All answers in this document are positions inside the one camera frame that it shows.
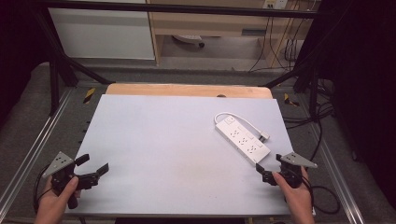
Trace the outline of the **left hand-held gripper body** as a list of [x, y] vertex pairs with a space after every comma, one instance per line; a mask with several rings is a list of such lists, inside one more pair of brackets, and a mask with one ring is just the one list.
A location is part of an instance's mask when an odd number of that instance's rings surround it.
[[71, 159], [60, 151], [42, 176], [48, 177], [50, 175], [52, 177], [52, 191], [57, 195], [63, 192], [67, 183], [74, 176], [78, 178], [77, 190], [91, 189], [98, 185], [101, 176], [98, 176], [96, 171], [85, 175], [77, 175], [75, 167], [75, 159]]

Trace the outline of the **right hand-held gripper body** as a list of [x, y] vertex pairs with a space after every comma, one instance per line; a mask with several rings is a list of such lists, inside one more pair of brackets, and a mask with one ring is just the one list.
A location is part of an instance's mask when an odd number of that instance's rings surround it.
[[291, 152], [281, 157], [280, 171], [278, 172], [286, 182], [294, 189], [303, 183], [302, 167], [317, 168], [318, 165], [301, 155]]

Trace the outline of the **white power strip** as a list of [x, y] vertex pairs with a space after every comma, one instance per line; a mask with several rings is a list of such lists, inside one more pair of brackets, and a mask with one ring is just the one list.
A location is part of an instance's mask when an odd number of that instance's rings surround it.
[[215, 128], [253, 166], [271, 152], [233, 116], [217, 121]]

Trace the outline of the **person's left hand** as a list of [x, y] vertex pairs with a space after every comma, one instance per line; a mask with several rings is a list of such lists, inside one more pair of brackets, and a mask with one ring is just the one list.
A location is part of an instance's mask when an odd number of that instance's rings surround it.
[[62, 224], [64, 212], [69, 198], [72, 195], [78, 196], [76, 188], [78, 178], [73, 177], [60, 195], [52, 191], [52, 177], [49, 177], [44, 189], [44, 195], [39, 201], [38, 210], [34, 224]]

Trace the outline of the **person's right hand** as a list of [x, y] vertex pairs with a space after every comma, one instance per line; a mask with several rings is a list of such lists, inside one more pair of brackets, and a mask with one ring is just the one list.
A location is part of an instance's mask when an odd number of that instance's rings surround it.
[[292, 188], [277, 172], [273, 172], [273, 177], [286, 198], [292, 222], [294, 224], [315, 224], [309, 189], [304, 185], [296, 189]]

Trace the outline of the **white table cover board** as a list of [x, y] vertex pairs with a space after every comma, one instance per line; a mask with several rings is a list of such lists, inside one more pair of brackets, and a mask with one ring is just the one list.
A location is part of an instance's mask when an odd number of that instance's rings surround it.
[[278, 170], [276, 155], [292, 146], [274, 99], [103, 95], [78, 151], [90, 159], [76, 171], [109, 170], [82, 192], [74, 215], [286, 215], [280, 189], [216, 130], [227, 113], [269, 134], [261, 165]]

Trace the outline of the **wooden table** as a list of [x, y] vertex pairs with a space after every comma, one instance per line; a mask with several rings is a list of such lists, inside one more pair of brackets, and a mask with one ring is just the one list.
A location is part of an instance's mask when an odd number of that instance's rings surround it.
[[273, 98], [271, 91], [264, 87], [147, 83], [113, 83], [107, 87], [106, 94], [261, 99]]

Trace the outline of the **dark curtain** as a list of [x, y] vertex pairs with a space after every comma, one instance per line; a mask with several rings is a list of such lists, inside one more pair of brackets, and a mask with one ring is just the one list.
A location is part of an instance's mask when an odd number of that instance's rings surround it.
[[321, 0], [300, 56], [319, 52], [346, 132], [396, 211], [396, 0]]
[[29, 0], [0, 0], [0, 127], [31, 72], [48, 60], [32, 9]]

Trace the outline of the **white cabinet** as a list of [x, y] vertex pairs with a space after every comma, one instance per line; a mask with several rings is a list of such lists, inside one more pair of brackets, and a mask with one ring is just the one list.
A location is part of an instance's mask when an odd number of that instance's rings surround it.
[[147, 12], [50, 8], [64, 52], [72, 58], [155, 58]]

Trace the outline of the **white chair base with caster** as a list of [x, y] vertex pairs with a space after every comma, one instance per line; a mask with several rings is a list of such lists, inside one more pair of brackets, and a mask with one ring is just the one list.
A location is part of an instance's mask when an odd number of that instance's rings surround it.
[[199, 48], [203, 48], [205, 43], [199, 35], [174, 35], [174, 38], [178, 41], [197, 45]]

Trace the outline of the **aluminium rail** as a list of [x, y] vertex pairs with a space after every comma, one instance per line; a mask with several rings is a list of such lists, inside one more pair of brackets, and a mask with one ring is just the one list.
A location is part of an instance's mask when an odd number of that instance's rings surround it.
[[344, 179], [344, 176], [342, 175], [336, 161], [332, 156], [332, 153], [328, 147], [325, 138], [320, 137], [321, 131], [319, 125], [317, 123], [313, 123], [310, 125], [310, 128], [315, 138], [320, 141], [320, 143], [318, 144], [318, 151], [329, 173], [330, 179], [335, 188], [340, 203], [343, 206], [349, 223], [365, 224], [364, 218], [361, 214], [361, 210], [357, 206], [354, 197], [347, 185], [347, 182]]
[[4, 219], [11, 205], [14, 203], [15, 198], [21, 190], [23, 183], [31, 172], [36, 160], [38, 159], [42, 148], [46, 145], [50, 134], [56, 126], [59, 118], [64, 112], [68, 104], [70, 95], [74, 92], [73, 88], [67, 88], [59, 102], [59, 107], [49, 116], [46, 117], [44, 124], [40, 128], [39, 133], [35, 137], [35, 141], [29, 146], [28, 150], [24, 153], [22, 160], [17, 160], [16, 153], [18, 149], [13, 151], [9, 157], [0, 158], [0, 161], [13, 162], [18, 164], [18, 169], [10, 174], [10, 181], [7, 183], [6, 188], [0, 194], [0, 220]]

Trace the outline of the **white wall outlet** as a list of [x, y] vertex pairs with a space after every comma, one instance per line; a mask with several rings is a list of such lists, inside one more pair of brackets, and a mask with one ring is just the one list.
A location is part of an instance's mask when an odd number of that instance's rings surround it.
[[269, 9], [285, 9], [288, 0], [264, 0], [263, 8]]

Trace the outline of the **black metal frame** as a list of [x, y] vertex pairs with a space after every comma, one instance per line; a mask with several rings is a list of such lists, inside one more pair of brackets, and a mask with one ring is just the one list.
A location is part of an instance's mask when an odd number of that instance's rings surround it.
[[227, 16], [249, 16], [249, 17], [272, 17], [272, 18], [298, 18], [316, 19], [324, 16], [318, 11], [297, 11], [286, 9], [255, 9], [246, 7], [210, 7], [210, 6], [190, 6], [190, 5], [167, 5], [167, 4], [139, 4], [139, 3], [117, 3], [117, 2], [96, 2], [96, 1], [71, 1], [71, 0], [34, 0], [31, 2], [35, 9], [33, 15], [49, 44], [50, 55], [50, 76], [51, 76], [51, 112], [54, 112], [59, 105], [56, 63], [66, 66], [60, 70], [60, 75], [64, 78], [65, 84], [75, 86], [78, 81], [72, 67], [82, 72], [88, 77], [101, 84], [112, 84], [111, 80], [100, 77], [82, 64], [71, 59], [62, 49], [60, 42], [56, 39], [56, 32], [52, 31], [42, 15], [45, 8], [67, 8], [67, 9], [88, 9], [88, 10], [110, 10], [110, 11], [133, 11], [133, 12], [155, 12], [155, 13], [178, 13], [178, 14], [208, 14]]

